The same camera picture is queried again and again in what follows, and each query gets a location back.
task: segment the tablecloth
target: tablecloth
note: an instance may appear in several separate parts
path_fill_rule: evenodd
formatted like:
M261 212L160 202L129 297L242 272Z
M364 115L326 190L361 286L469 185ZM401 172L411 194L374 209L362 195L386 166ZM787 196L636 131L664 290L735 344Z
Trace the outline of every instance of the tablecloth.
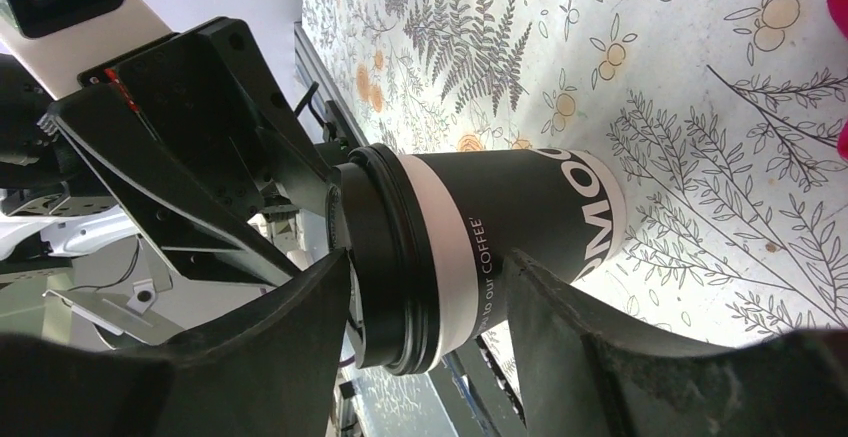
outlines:
M304 0L303 15L371 142L608 165L627 238L581 289L728 346L848 323L848 42L825 0ZM507 361L508 337L487 335Z

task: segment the pink fabric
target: pink fabric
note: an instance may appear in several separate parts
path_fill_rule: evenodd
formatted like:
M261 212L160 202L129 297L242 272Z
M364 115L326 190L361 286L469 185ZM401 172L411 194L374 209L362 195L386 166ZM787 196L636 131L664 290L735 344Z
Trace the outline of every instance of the pink fabric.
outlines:
M848 0L827 0L827 8L836 26L842 31L842 35L848 38ZM836 150L843 159L848 160L848 124L839 134Z

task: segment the red fabric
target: red fabric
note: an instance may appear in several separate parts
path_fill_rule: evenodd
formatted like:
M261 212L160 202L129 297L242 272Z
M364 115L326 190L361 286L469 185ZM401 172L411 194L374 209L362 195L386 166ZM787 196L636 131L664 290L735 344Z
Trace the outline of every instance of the red fabric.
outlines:
M848 38L848 0L827 0L827 8L830 10L830 16L842 35ZM839 134L839 142L836 144L836 150L843 159L848 160L848 124L842 128L842 133Z

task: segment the wire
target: wire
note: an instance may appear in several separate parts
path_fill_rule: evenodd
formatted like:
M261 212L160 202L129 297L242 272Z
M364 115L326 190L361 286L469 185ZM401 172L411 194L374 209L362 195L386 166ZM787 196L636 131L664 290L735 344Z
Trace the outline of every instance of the wire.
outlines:
M99 290L108 289L109 287L114 287L118 284L122 284L122 283L126 282L126 280L129 279L130 276L132 275L133 271L135 271L135 267L138 264L138 256L139 256L140 253L141 253L141 241L139 239L136 239L136 241L135 241L135 252L133 252L132 260L130 260L130 265L127 268L127 271L124 272L124 275L122 275L120 279L116 280L115 282L112 282L111 284L106 284L106 285L78 285L76 287L71 287L66 292L70 292L72 290L80 290L80 289L94 289L94 292L97 292Z

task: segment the brand name on cup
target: brand name on cup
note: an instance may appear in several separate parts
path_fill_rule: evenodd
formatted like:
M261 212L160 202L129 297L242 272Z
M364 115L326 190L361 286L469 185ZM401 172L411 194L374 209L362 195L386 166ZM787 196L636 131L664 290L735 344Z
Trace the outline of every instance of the brand name on cup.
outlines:
M578 160L572 160L570 152L557 149L545 149L537 151L538 154L544 155L556 160L561 160L563 175L574 190L587 199L595 199L582 207L583 220L587 225L598 227L598 233L586 245L585 266L575 280L585 276L589 272L595 270L604 262L601 255L610 249L612 242L612 221L608 218L601 217L601 214L610 210L610 202L606 197L606 192L601 196L601 191L604 190L601 186L601 180L598 174L588 165ZM585 176L589 177L588 182L585 181Z

